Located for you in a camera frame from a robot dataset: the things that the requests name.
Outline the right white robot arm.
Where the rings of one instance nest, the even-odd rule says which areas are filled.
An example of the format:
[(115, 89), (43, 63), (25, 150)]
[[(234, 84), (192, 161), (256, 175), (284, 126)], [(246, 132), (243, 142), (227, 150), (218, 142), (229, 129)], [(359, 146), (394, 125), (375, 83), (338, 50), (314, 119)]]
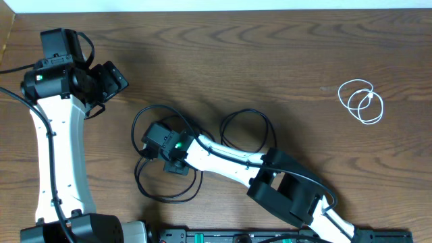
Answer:
[(355, 227), (329, 203), (322, 180), (276, 148), (250, 153), (223, 146), (204, 134), (176, 132), (152, 123), (142, 137), (143, 151), (174, 168), (218, 173), (245, 185), (247, 195), (270, 214), (295, 227), (308, 226), (328, 242), (352, 242)]

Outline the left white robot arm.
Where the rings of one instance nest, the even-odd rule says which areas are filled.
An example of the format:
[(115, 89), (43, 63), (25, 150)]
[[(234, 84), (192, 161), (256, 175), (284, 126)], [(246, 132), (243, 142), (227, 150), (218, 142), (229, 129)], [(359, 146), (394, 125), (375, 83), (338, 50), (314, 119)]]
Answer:
[(36, 128), (39, 167), (35, 224), (20, 232), (21, 241), (148, 242), (142, 221), (122, 223), (97, 213), (86, 174), (84, 122), (104, 112), (127, 80), (112, 62), (94, 64), (84, 56), (81, 32), (58, 28), (40, 38), (45, 56), (21, 83)]

